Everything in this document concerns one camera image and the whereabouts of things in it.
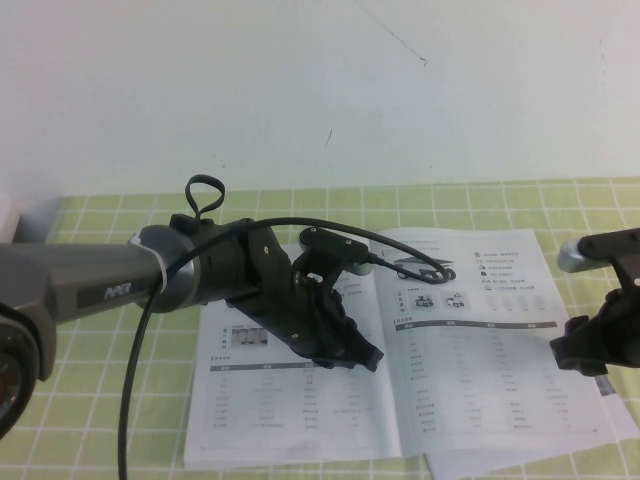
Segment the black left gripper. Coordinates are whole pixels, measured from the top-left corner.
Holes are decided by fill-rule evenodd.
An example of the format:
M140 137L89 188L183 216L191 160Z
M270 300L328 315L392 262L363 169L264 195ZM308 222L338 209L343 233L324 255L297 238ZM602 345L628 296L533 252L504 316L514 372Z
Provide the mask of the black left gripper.
M355 322L337 291L298 272L264 281L227 304L320 367L376 371L384 357L371 324Z

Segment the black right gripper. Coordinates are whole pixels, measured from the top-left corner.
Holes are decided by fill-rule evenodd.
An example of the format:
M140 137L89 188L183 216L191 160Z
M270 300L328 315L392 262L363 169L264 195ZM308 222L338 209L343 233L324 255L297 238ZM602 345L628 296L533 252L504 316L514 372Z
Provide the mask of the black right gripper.
M605 352L601 360L580 340L600 338ZM557 367L564 371L605 375L608 366L639 368L639 287L618 288L605 296L598 316L570 318L564 337L549 342Z

